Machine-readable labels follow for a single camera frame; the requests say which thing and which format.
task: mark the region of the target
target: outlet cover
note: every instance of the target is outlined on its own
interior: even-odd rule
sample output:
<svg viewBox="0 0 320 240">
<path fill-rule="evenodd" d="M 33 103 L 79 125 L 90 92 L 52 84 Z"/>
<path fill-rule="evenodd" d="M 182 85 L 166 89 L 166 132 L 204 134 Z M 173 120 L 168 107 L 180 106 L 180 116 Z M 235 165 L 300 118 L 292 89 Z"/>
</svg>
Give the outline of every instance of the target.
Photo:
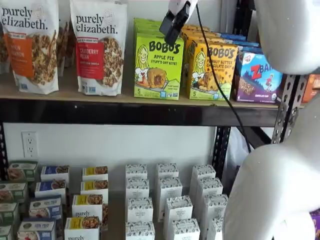
<svg viewBox="0 0 320 240">
<path fill-rule="evenodd" d="M 25 159 L 37 160 L 38 159 L 38 138 L 35 131 L 23 131 L 22 143 L 23 154 Z"/>
</svg>

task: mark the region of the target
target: product packaging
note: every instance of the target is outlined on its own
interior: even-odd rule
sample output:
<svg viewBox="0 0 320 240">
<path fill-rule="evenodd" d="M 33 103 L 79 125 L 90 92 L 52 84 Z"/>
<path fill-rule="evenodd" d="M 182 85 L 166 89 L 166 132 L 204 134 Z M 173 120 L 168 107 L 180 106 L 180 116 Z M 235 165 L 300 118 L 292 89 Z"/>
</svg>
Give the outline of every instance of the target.
<svg viewBox="0 0 320 240">
<path fill-rule="evenodd" d="M 151 197 L 129 198 L 127 210 L 127 222 L 152 222 L 154 207 Z"/>
<path fill-rule="evenodd" d="M 107 1 L 71 0 L 76 36 L 79 92 L 116 96 L 121 93 L 127 5 Z"/>
<path fill-rule="evenodd" d="M 17 240 L 56 240 L 56 238 L 56 221 L 50 218 L 26 218 L 16 233 Z"/>
<path fill-rule="evenodd" d="M 222 219 L 224 217 L 227 203 L 228 197 L 225 194 L 209 194 L 204 196 L 204 207 L 202 209 L 200 222 L 202 240 L 207 239 L 210 221 L 212 219 Z"/>
<path fill-rule="evenodd" d="M 160 178 L 157 187 L 156 217 L 158 222 L 163 222 L 165 218 L 166 199 L 181 197 L 182 184 L 179 177 Z"/>
<path fill-rule="evenodd" d="M 58 1 L 1 0 L 4 40 L 21 92 L 58 91 Z"/>
<path fill-rule="evenodd" d="M 214 178 L 216 176 L 216 171 L 211 165 L 195 165 L 192 168 L 191 182 L 189 196 L 193 204 L 196 203 L 196 193 L 198 187 L 198 180 L 206 177 Z"/>
<path fill-rule="evenodd" d="M 155 235 L 152 221 L 125 223 L 125 240 L 155 240 Z"/>
<path fill-rule="evenodd" d="M 210 221 L 207 239 L 209 240 L 222 240 L 222 226 L 224 223 L 223 218 L 214 218 Z"/>
<path fill-rule="evenodd" d="M 234 98 L 237 102 L 274 104 L 283 74 L 261 53 L 240 51 L 236 60 Z"/>
<path fill-rule="evenodd" d="M 203 202 L 205 195 L 209 194 L 222 194 L 223 185 L 220 182 L 219 178 L 214 177 L 205 177 L 198 180 L 198 187 L 196 190 L 195 196 L 195 206 L 194 206 L 194 215 L 198 221 L 201 222 L 201 214 L 203 210 Z"/>
<path fill-rule="evenodd" d="M 211 42 L 207 49 L 204 41 L 193 40 L 186 88 L 188 97 L 195 100 L 225 100 L 215 82 L 211 58 L 219 86 L 229 99 L 237 53 L 238 47 L 233 44 Z"/>
<path fill-rule="evenodd" d="M 169 229 L 169 237 L 166 240 L 199 240 L 200 237 L 199 225 L 194 218 L 174 220 Z"/>
<path fill-rule="evenodd" d="M 55 220 L 56 239 L 64 237 L 63 209 L 61 196 L 34 198 L 30 200 L 29 217 L 50 218 Z"/>
<path fill-rule="evenodd" d="M 66 240 L 98 240 L 100 223 L 97 216 L 68 217 L 64 228 Z"/>
<path fill-rule="evenodd" d="M 82 169 L 82 181 L 108 180 L 108 167 L 96 166 Z"/>
<path fill-rule="evenodd" d="M 134 178 L 141 178 L 141 179 L 148 178 L 148 171 L 147 171 L 146 164 L 135 164 L 135 165 L 128 164 L 125 166 L 125 179 L 134 179 Z"/>
<path fill-rule="evenodd" d="M 164 239 L 169 239 L 169 227 L 176 220 L 191 219 L 193 205 L 189 196 L 170 197 L 166 199 L 163 223 Z"/>
</svg>

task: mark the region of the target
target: purely elizabeth granola bag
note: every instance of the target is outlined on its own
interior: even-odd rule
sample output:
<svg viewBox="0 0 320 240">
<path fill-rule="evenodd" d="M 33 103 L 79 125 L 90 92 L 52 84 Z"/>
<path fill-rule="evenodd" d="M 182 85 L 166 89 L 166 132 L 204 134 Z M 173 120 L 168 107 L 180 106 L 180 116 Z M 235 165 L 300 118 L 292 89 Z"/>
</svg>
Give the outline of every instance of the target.
<svg viewBox="0 0 320 240">
<path fill-rule="evenodd" d="M 19 90 L 58 91 L 57 0 L 0 0 L 0 20 Z"/>
<path fill-rule="evenodd" d="M 116 96 L 121 93 L 127 5 L 95 0 L 71 0 L 76 36 L 79 92 Z"/>
</svg>

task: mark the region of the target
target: bobo's logo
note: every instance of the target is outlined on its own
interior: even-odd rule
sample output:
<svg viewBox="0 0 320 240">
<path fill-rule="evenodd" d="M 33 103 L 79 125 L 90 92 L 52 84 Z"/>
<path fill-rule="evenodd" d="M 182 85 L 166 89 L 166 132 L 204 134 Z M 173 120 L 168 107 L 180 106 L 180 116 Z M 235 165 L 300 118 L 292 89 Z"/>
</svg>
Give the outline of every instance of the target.
<svg viewBox="0 0 320 240">
<path fill-rule="evenodd" d="M 162 53 L 172 52 L 173 54 L 177 54 L 180 52 L 180 44 L 174 44 L 174 46 L 169 46 L 167 43 L 162 43 L 160 41 L 151 41 L 149 42 L 149 49 L 150 52 L 153 52 L 154 50 L 161 51 Z"/>
</svg>

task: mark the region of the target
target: oatmeal cup box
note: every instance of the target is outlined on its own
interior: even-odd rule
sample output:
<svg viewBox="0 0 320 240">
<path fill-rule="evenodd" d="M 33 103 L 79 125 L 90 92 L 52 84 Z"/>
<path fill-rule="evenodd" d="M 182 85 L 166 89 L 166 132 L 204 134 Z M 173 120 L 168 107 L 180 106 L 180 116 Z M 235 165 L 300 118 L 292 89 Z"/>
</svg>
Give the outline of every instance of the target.
<svg viewBox="0 0 320 240">
<path fill-rule="evenodd" d="M 58 1 L 1 0 L 0 6 L 5 45 L 19 91 L 44 95 L 58 91 Z"/>
<path fill-rule="evenodd" d="M 127 33 L 127 5 L 70 0 L 76 36 L 78 91 L 86 95 L 121 93 Z"/>
<path fill-rule="evenodd" d="M 39 197 L 30 200 L 29 218 L 50 218 L 55 220 L 56 239 L 64 234 L 63 208 L 61 196 Z"/>
<path fill-rule="evenodd" d="M 198 180 L 206 177 L 215 177 L 216 171 L 211 165 L 195 165 L 192 168 L 189 196 L 193 204 L 196 203 Z"/>
<path fill-rule="evenodd" d="M 125 166 L 125 179 L 148 178 L 148 170 L 146 164 L 128 164 Z"/>
<path fill-rule="evenodd" d="M 97 216 L 68 217 L 64 228 L 66 240 L 98 240 L 100 223 Z"/>
<path fill-rule="evenodd" d="M 137 33 L 135 42 L 134 96 L 179 100 L 184 41 L 169 46 L 161 35 Z"/>
<path fill-rule="evenodd" d="M 82 181 L 108 180 L 108 167 L 95 166 L 82 169 Z"/>
<path fill-rule="evenodd" d="M 66 198 L 66 181 L 65 180 L 51 180 L 37 182 L 34 195 L 36 198 L 61 196 L 63 205 L 67 204 Z"/>
<path fill-rule="evenodd" d="M 166 199 L 163 235 L 164 239 L 168 239 L 169 227 L 172 226 L 172 221 L 191 219 L 193 205 L 189 196 L 170 197 Z"/>
<path fill-rule="evenodd" d="M 17 240 L 55 240 L 56 220 L 51 218 L 25 218 L 16 233 Z"/>
<path fill-rule="evenodd" d="M 187 96 L 194 100 L 224 101 L 212 73 L 210 58 L 220 88 L 230 98 L 238 46 L 233 44 L 193 40 L 189 51 Z"/>
<path fill-rule="evenodd" d="M 129 198 L 127 219 L 129 223 L 152 222 L 154 207 L 151 197 Z"/>
<path fill-rule="evenodd" d="M 126 222 L 125 240 L 155 240 L 156 231 L 152 221 Z"/>
</svg>

